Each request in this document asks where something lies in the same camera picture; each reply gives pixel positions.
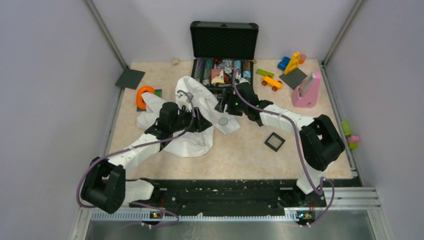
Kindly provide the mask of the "brown ring brooch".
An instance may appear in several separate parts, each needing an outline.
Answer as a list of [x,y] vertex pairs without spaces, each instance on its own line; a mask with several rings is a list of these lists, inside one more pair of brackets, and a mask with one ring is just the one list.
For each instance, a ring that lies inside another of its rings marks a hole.
[[226,117],[221,117],[218,121],[218,124],[220,126],[226,126],[228,124],[229,120]]

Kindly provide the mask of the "white shirt garment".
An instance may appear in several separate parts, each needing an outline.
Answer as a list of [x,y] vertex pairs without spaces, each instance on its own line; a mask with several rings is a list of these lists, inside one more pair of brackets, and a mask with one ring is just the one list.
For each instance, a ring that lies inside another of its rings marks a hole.
[[159,134],[161,148],[181,158],[205,155],[214,144],[214,130],[225,135],[240,129],[236,118],[215,110],[217,98],[190,76],[181,77],[175,87],[175,101],[144,93],[147,110],[136,118],[136,126],[145,133]]

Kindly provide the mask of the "black square frame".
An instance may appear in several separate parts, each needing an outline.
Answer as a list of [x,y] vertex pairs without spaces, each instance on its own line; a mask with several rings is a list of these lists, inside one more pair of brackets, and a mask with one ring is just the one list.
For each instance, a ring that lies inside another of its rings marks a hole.
[[264,144],[274,152],[278,152],[286,140],[275,132],[272,132],[265,140]]

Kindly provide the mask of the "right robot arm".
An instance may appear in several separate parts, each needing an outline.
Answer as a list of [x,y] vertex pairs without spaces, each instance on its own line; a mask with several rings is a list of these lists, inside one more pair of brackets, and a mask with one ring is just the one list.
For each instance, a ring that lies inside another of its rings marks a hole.
[[328,167],[345,150],[345,144],[329,116],[310,117],[281,108],[269,100],[260,100],[248,82],[226,88],[215,105],[220,113],[242,116],[261,126],[275,127],[293,134],[303,174],[296,181],[293,200],[307,206],[314,193],[322,195]]

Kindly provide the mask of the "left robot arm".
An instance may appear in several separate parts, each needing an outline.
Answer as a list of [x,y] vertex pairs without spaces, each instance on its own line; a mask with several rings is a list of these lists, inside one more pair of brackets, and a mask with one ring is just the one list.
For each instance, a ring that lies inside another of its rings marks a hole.
[[76,200],[85,208],[115,213],[124,203],[127,174],[146,158],[162,151],[186,133],[203,133],[213,124],[198,107],[165,102],[159,116],[127,148],[94,158],[78,183]]

